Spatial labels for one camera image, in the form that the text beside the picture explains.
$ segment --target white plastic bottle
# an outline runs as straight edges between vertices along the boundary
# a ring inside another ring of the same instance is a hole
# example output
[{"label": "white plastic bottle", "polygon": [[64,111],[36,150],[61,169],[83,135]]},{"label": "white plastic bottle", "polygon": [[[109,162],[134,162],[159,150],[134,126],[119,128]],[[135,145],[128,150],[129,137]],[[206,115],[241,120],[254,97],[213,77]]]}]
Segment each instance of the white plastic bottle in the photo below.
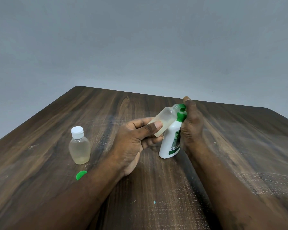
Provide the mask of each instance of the white plastic bottle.
[{"label": "white plastic bottle", "polygon": [[177,113],[180,110],[178,104],[174,104],[172,107],[165,107],[159,114],[154,117],[148,124],[157,122],[160,120],[163,123],[162,128],[155,134],[156,137],[168,129],[168,127],[177,119]]},{"label": "white plastic bottle", "polygon": [[179,104],[179,107],[180,111],[176,115],[176,121],[164,132],[164,139],[159,151],[159,156],[164,159],[176,155],[180,150],[180,127],[187,117],[187,113],[184,104]]},{"label": "white plastic bottle", "polygon": [[74,162],[78,165],[85,164],[90,159],[91,144],[84,136],[83,128],[72,128],[72,140],[69,143],[69,152]]}]

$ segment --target person's right hand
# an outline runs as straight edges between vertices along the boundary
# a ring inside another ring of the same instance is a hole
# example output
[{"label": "person's right hand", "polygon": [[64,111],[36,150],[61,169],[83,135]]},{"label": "person's right hand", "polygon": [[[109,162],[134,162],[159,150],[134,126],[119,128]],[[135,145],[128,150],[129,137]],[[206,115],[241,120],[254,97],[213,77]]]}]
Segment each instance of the person's right hand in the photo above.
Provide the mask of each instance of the person's right hand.
[{"label": "person's right hand", "polygon": [[187,118],[181,125],[180,141],[184,151],[187,151],[193,143],[203,140],[203,115],[189,97],[184,97],[183,102],[186,106]]}]

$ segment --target green cap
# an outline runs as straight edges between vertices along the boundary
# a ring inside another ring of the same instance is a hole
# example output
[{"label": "green cap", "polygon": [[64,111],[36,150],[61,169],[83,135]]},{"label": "green cap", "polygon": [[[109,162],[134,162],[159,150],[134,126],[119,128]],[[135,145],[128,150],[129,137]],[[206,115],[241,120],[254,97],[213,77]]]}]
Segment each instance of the green cap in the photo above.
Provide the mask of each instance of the green cap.
[{"label": "green cap", "polygon": [[87,173],[87,171],[85,171],[85,170],[80,171],[79,173],[77,173],[76,179],[79,180],[79,179],[82,178],[82,176],[83,176],[84,174],[86,174],[86,173]]},{"label": "green cap", "polygon": [[177,121],[183,122],[185,118],[187,117],[187,112],[185,111],[186,107],[183,103],[178,104],[178,106],[180,107],[180,110],[177,113]]}]

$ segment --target forearm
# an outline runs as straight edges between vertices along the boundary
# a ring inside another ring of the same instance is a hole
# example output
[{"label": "forearm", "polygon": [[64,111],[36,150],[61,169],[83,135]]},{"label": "forearm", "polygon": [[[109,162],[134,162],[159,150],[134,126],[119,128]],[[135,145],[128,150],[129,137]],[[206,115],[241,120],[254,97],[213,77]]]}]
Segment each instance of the forearm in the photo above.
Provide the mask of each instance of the forearm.
[{"label": "forearm", "polygon": [[112,155],[11,229],[85,229],[122,177]]},{"label": "forearm", "polygon": [[223,229],[288,229],[287,223],[251,193],[203,140],[188,147],[187,154]]}]

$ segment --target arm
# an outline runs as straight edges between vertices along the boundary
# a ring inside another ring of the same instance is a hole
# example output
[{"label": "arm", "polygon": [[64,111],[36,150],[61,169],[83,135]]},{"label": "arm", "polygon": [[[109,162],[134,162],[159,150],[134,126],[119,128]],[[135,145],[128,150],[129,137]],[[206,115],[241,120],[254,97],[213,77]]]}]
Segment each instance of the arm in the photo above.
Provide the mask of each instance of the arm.
[{"label": "arm", "polygon": [[187,119],[181,126],[182,146],[202,182],[223,229],[288,229],[259,198],[212,153],[202,137],[203,117],[185,97]]},{"label": "arm", "polygon": [[85,229],[117,182],[134,170],[141,151],[163,139],[153,136],[162,123],[147,125],[151,120],[122,125],[108,155],[93,170],[9,229]]}]

